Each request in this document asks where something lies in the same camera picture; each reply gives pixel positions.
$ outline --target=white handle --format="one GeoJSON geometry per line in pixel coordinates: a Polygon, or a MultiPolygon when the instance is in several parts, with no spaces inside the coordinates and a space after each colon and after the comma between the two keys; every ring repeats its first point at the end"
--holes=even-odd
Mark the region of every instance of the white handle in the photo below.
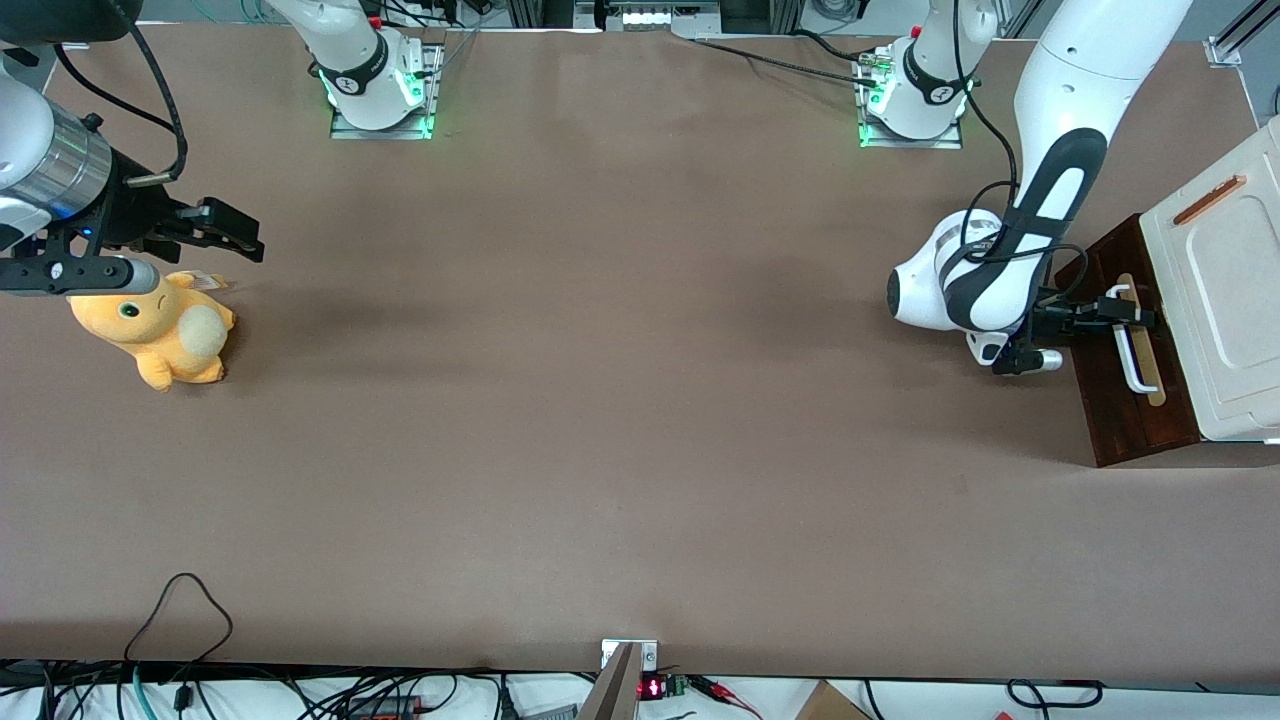
{"type": "MultiPolygon", "coordinates": [[[[1111,286],[1111,290],[1107,291],[1107,297],[1120,297],[1120,293],[1126,290],[1129,290],[1128,284],[1111,286]]],[[[1129,342],[1129,328],[1115,324],[1111,325],[1111,332],[1116,337],[1116,352],[1120,354],[1120,366],[1124,368],[1124,382],[1129,386],[1129,389],[1138,395],[1156,395],[1160,392],[1158,387],[1142,382],[1142,375],[1138,374],[1138,363],[1133,359],[1133,345],[1129,342]]]]}

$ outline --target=red digital display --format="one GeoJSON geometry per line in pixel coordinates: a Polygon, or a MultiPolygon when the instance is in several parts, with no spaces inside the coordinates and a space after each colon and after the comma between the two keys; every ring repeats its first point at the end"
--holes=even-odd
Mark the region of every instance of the red digital display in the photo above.
{"type": "Polygon", "coordinates": [[[667,697],[667,676],[650,675],[636,685],[636,700],[662,700],[667,697]]]}

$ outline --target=brown table surface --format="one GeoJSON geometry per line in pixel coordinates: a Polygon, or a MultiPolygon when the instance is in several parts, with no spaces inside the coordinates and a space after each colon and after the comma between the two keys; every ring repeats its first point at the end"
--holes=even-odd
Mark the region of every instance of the brown table surface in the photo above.
{"type": "MultiPolygon", "coordinates": [[[[997,379],[886,313],[888,270],[1005,172],[973,119],[964,151],[861,150],[838,83],[494,33],[435,140],[334,142],[288,28],[146,32],[191,136],[174,195],[256,215],[266,263],[187,250],[243,334],[224,383],[170,395],[61,300],[0,297],[6,657],[118,657],[193,570],[236,618],[223,660],[586,669],[631,635],[714,673],[1280,670],[1275,469],[1092,470],[1070,372],[997,379]]],[[[1029,49],[980,73],[1015,141],[1029,49]]],[[[128,41],[82,58],[161,111],[128,41]]],[[[1235,74],[1172,47],[1071,238],[1252,127],[1235,74]]],[[[183,587],[138,652],[219,628],[183,587]]]]}

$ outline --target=red wire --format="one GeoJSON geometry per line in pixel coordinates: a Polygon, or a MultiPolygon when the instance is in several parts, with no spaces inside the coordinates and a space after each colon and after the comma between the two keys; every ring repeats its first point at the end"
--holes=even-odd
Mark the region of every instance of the red wire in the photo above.
{"type": "Polygon", "coordinates": [[[745,711],[750,712],[751,715],[755,715],[755,720],[764,720],[764,717],[754,707],[751,707],[750,705],[748,705],[745,700],[737,697],[736,694],[733,694],[733,691],[726,688],[724,685],[722,685],[719,683],[716,683],[714,685],[712,685],[712,694],[714,694],[716,697],[718,697],[718,698],[723,700],[724,702],[732,705],[733,707],[745,710],[745,711]]]}
{"type": "Polygon", "coordinates": [[[733,707],[741,707],[742,710],[750,712],[751,715],[755,715],[755,720],[764,720],[764,717],[762,717],[760,714],[756,712],[756,710],[754,707],[751,707],[750,705],[742,702],[741,698],[735,697],[735,698],[730,700],[728,702],[733,707]]]}

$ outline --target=stuffed toy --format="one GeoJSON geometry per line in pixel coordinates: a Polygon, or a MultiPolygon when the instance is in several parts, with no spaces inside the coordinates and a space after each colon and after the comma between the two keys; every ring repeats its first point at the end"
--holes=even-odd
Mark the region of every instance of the stuffed toy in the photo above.
{"type": "Polygon", "coordinates": [[[236,314],[198,288],[227,287],[218,275],[170,273],[146,295],[77,295],[67,299],[84,329],[128,352],[138,374],[160,392],[173,380],[215,383],[218,356],[236,314]]]}

